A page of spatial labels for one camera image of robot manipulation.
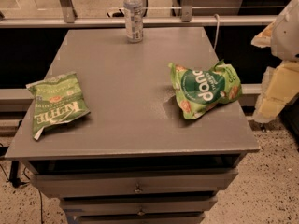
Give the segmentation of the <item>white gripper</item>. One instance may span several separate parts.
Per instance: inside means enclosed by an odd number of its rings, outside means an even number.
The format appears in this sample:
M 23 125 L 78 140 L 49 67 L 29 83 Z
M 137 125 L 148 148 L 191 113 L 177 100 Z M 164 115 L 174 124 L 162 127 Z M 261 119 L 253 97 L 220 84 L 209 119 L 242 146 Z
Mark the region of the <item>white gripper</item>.
M 271 46 L 274 56 L 286 60 L 276 68 L 267 67 L 263 74 L 253 119 L 268 123 L 299 93 L 299 0 L 291 0 L 275 23 L 254 36 L 251 44 L 258 48 Z

